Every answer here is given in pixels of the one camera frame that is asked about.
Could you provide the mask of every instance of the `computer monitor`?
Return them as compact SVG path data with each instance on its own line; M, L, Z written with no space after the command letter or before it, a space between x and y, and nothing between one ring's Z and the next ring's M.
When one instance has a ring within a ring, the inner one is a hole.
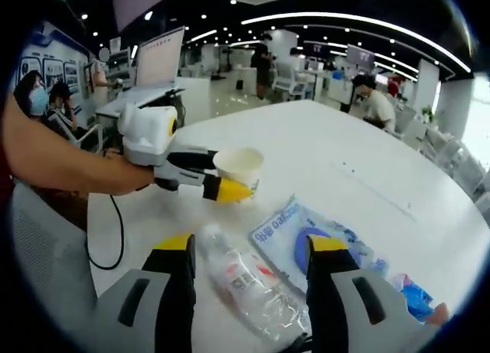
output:
M184 28L175 29L140 46L137 87L164 87L175 82L184 32Z

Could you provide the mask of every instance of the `clear plastic bottle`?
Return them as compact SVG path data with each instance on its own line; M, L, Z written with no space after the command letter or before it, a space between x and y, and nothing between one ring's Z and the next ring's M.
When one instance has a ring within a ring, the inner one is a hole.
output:
M207 225L196 234L207 270L217 286L232 297L235 308L254 332L275 342L278 350L309 332L306 305L286 294L280 286L269 286L268 272L250 253L240 253L217 225Z

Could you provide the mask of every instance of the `ceiling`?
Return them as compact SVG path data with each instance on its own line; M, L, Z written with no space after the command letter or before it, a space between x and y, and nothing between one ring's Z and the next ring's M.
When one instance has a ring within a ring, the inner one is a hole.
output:
M472 21L474 34L483 29L483 21L478 22L473 11L471 0L458 0L458 6L464 12L467 20ZM245 4L232 5L226 0L164 0L151 9L153 16L149 21L143 15L137 18L122 32L122 45L133 46L147 41L164 31L186 25L185 40L196 37L211 30L218 32L209 38L203 38L197 43L202 44L225 41L233 43L252 40L252 36L269 30L272 26L285 28L299 34L299 45L304 47L304 53L312 51L311 44L305 41L333 42L337 44L362 43L362 47L401 61L417 68L421 57L434 63L441 63L441 78L464 78L468 74L454 60L412 36L371 23L346 20L342 18L301 17L282 18L273 21L262 21L250 25L241 22L251 18L276 15L291 12L337 12L349 15L360 15L385 21L420 34L456 55L472 70L481 67L478 45L475 39L469 37L469 29L465 29L459 8L448 0L283 0L265 5L252 6ZM80 21L83 13L88 19ZM113 15L112 0L66 0L57 2L52 8L49 19L59 28L79 40L90 50L97 52L100 44L107 46L110 38L118 36ZM481 42L488 36L483 35ZM328 50L344 52L341 47L329 47ZM380 59L379 62L392 66L391 61ZM412 76L416 74L396 64L396 68Z

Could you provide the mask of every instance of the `white paper cup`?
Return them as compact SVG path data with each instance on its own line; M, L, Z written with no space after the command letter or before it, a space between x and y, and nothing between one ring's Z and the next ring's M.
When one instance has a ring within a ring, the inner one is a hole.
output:
M220 177L232 179L247 186L255 195L260 182L263 155L252 148L233 148L218 152L213 163Z

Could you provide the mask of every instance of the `black shirt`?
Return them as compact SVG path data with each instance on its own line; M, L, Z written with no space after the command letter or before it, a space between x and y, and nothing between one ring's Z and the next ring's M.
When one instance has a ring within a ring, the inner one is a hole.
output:
M261 56L269 55L269 48L260 43L255 47L255 53L252 56L252 67L255 67L257 70L270 70L270 60L266 58L262 58Z

